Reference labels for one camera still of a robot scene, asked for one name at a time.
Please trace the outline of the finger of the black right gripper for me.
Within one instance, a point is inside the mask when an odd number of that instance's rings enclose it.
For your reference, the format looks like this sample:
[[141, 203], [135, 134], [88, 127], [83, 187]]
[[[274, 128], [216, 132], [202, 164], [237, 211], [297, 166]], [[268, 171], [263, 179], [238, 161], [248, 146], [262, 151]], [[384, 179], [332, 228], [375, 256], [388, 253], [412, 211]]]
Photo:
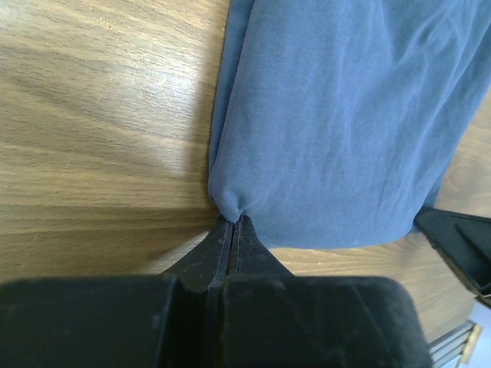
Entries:
[[490, 296], [489, 218], [423, 208], [415, 224], [467, 290]]

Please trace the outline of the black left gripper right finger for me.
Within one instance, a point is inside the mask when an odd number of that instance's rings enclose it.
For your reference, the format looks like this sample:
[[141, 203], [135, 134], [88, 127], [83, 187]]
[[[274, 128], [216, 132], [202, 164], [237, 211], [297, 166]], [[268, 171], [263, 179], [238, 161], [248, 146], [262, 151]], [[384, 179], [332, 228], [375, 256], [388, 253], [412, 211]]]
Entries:
[[279, 278], [290, 272], [259, 240], [250, 217], [242, 215], [233, 226], [226, 274], [240, 277]]

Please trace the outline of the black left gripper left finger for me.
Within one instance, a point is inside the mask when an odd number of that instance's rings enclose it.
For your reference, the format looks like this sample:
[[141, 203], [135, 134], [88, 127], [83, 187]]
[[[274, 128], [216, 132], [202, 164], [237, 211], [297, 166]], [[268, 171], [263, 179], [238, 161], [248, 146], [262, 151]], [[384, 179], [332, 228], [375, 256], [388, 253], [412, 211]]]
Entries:
[[229, 264], [234, 227], [220, 215], [208, 235], [162, 276], [176, 277], [194, 293], [206, 292], [216, 282], [221, 285]]

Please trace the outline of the blue printed tank top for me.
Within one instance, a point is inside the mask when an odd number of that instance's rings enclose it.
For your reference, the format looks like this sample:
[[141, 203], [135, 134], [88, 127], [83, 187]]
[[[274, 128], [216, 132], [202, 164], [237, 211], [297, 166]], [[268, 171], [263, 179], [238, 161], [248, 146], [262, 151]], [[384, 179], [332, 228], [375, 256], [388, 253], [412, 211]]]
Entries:
[[233, 1], [209, 195], [270, 247], [394, 242], [489, 85], [488, 1]]

